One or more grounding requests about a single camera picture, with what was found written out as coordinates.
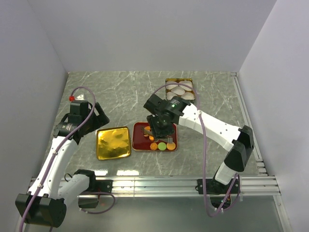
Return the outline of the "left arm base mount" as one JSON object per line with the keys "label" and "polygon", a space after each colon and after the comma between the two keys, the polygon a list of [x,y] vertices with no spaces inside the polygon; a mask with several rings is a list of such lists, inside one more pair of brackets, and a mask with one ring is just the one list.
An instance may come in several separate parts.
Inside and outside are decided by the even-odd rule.
{"label": "left arm base mount", "polygon": [[93,192],[112,192],[113,181],[111,179],[96,180]]}

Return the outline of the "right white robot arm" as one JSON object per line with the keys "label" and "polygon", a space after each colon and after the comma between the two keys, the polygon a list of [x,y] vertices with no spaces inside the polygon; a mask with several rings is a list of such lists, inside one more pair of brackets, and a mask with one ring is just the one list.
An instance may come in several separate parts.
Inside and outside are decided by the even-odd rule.
{"label": "right white robot arm", "polygon": [[154,138],[167,138],[174,133],[173,126],[180,125],[212,139],[228,152],[211,181],[215,194],[225,192],[230,181],[244,171],[254,149],[251,127],[220,121],[180,97],[168,101],[153,94],[143,107],[150,112],[147,122]]}

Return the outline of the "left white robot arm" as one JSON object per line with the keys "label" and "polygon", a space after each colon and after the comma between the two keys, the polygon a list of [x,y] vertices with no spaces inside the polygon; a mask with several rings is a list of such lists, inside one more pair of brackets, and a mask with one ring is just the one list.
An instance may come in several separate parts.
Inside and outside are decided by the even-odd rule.
{"label": "left white robot arm", "polygon": [[27,193],[18,194],[15,200],[22,217],[20,231],[25,223],[59,227],[78,195],[96,191],[96,175],[90,170],[79,169],[64,186],[60,183],[80,140],[109,122],[98,102],[71,96],[70,111],[54,129],[52,146],[39,175]]}

